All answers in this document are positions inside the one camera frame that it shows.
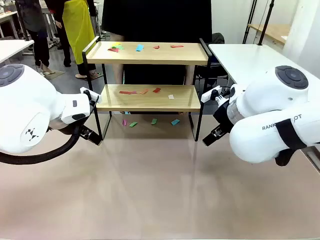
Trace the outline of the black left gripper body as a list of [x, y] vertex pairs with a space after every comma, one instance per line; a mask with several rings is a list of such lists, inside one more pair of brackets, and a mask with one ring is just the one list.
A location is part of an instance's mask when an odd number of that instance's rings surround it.
[[91, 130], [85, 125], [81, 125], [79, 131], [82, 138], [89, 138], [91, 136]]

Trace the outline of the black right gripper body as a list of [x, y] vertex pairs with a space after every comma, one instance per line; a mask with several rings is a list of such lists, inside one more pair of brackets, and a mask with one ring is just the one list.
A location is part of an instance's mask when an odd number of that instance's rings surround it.
[[221, 106], [213, 114], [213, 117], [219, 123], [217, 127], [214, 128], [214, 131], [221, 131], [221, 132], [230, 132], [233, 128], [234, 124], [230, 121], [227, 108], [229, 106], [229, 100], [224, 102]]

